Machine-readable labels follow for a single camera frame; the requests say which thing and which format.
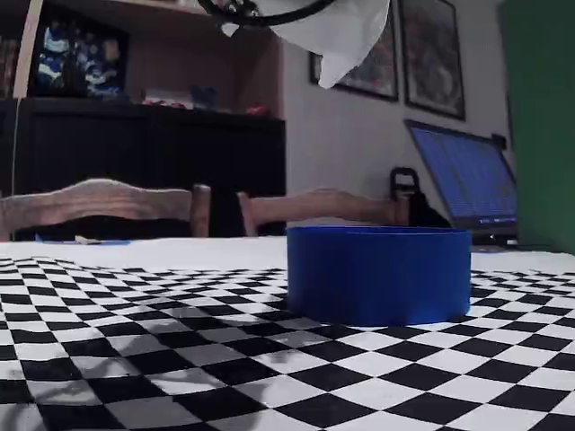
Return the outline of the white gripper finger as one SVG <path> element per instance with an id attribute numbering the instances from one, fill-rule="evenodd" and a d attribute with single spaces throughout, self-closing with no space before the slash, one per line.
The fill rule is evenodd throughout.
<path id="1" fill-rule="evenodd" d="M 385 29 L 389 8 L 388 0 L 335 1 L 319 13 L 272 30 L 321 57 L 319 85 L 328 89 L 367 57 Z"/>

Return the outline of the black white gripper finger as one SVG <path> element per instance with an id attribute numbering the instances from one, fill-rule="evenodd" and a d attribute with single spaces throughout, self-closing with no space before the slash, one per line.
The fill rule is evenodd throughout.
<path id="1" fill-rule="evenodd" d="M 258 18 L 259 8 L 253 1 L 204 1 L 198 0 L 199 6 L 220 23 L 220 30 L 232 37 L 240 28 L 235 21 L 243 18 Z"/>

